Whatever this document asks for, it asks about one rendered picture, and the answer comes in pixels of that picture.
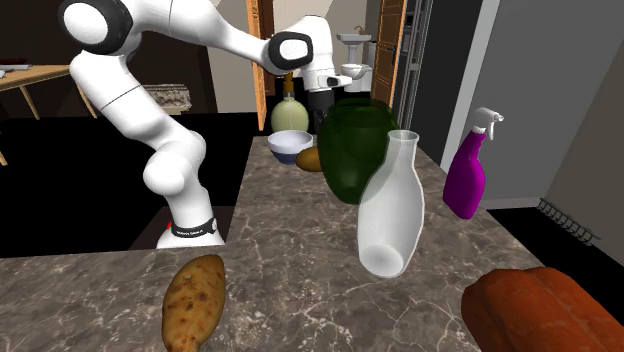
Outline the pale green soap dispenser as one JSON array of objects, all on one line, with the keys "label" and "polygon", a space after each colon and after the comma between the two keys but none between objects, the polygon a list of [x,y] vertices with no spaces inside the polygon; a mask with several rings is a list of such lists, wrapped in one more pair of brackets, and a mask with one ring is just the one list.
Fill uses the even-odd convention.
[{"label": "pale green soap dispenser", "polygon": [[292,72],[284,76],[283,100],[272,110],[270,122],[274,132],[284,130],[306,132],[309,128],[308,112],[304,105],[295,99]]}]

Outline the white toilet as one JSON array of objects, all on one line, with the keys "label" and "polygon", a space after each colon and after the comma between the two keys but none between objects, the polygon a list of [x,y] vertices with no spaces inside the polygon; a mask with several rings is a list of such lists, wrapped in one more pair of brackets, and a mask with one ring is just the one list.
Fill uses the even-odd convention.
[{"label": "white toilet", "polygon": [[345,92],[370,92],[372,87],[373,68],[366,64],[347,63],[341,66],[341,73],[352,79],[352,83],[344,87]]}]

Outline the white bowl with blue base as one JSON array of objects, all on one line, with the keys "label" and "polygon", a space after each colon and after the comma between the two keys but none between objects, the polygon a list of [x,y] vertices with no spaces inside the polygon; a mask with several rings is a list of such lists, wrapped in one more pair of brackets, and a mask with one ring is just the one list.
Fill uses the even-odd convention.
[{"label": "white bowl with blue base", "polygon": [[313,136],[301,130],[283,130],[268,137],[272,154],[282,164],[294,164],[299,152],[313,146]]}]

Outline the dark green glass vase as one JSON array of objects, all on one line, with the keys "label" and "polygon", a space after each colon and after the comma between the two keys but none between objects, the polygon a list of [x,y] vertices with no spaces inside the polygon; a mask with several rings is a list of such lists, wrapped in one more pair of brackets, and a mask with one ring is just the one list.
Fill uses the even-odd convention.
[{"label": "dark green glass vase", "polygon": [[380,100],[345,98],[330,108],[317,145],[326,183],[340,201],[360,202],[383,162],[387,133],[397,128],[391,108]]}]

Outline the small brown potato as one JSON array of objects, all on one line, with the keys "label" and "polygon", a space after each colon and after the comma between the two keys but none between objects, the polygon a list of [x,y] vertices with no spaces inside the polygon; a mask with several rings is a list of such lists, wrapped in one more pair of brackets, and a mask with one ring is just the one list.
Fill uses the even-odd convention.
[{"label": "small brown potato", "polygon": [[296,165],[307,172],[321,172],[318,147],[312,146],[300,151],[296,156]]}]

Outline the clear white glass vase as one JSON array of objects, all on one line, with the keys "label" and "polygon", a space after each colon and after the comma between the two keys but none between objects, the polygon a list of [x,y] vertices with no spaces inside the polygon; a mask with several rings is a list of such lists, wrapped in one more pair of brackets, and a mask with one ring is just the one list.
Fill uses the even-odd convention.
[{"label": "clear white glass vase", "polygon": [[424,192],[414,161],[419,136],[387,134],[385,157],[367,183],[358,208],[357,248],[370,273],[394,278],[407,268],[424,224]]}]

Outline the carved stone block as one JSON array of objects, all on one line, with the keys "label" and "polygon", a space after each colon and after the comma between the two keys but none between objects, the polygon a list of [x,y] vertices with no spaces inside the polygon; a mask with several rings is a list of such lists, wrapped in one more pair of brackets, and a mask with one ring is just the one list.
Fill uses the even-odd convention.
[{"label": "carved stone block", "polygon": [[181,115],[192,107],[190,90],[184,84],[144,85],[144,88],[169,115]]}]

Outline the purple spray bottle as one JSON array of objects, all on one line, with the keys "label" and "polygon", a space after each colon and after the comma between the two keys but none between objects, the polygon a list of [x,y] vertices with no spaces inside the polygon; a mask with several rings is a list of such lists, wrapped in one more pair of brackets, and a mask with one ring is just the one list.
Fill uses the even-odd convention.
[{"label": "purple spray bottle", "polygon": [[470,219],[482,199],[486,176],[479,160],[483,140],[494,137],[494,125],[504,117],[491,109],[475,110],[474,125],[458,148],[448,170],[443,201],[460,219]]}]

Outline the large brown potato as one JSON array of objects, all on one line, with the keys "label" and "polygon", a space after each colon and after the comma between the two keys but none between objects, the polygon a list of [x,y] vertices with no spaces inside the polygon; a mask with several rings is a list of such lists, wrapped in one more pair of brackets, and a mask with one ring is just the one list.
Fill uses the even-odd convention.
[{"label": "large brown potato", "polygon": [[199,352],[224,310],[226,275],[218,255],[197,257],[174,276],[162,305],[162,339],[167,352]]}]

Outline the wooden table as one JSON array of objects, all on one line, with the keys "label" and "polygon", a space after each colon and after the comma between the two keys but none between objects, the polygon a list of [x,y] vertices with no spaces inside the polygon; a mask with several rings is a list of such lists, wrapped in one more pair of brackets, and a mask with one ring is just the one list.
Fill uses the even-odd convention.
[{"label": "wooden table", "polygon": [[39,112],[27,89],[28,86],[66,77],[70,75],[68,65],[0,65],[0,92],[18,89],[29,106],[34,118],[40,119]]}]

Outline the orange-red bread loaf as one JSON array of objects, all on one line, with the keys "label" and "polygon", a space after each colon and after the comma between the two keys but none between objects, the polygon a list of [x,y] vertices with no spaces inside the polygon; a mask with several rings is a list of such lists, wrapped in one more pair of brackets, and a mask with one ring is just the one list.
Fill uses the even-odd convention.
[{"label": "orange-red bread loaf", "polygon": [[554,268],[495,269],[465,288],[461,314],[482,352],[624,352],[624,326]]}]

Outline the white pedestal sink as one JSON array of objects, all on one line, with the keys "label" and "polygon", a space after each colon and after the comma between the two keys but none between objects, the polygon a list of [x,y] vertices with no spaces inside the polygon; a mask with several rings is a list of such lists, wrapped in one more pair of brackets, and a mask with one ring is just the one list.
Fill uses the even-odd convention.
[{"label": "white pedestal sink", "polygon": [[357,48],[362,43],[370,41],[372,36],[359,31],[358,33],[337,34],[336,38],[347,46],[347,63],[355,64]]}]

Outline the grey metal hook rail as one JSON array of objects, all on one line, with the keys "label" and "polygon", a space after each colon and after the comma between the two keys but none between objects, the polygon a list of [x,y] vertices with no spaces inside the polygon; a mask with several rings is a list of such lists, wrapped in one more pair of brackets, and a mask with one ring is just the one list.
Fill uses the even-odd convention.
[{"label": "grey metal hook rail", "polygon": [[582,226],[571,216],[563,213],[554,204],[544,198],[540,199],[536,208],[565,232],[572,235],[586,246],[593,246],[594,240],[601,240],[601,237],[596,235],[591,229]]}]

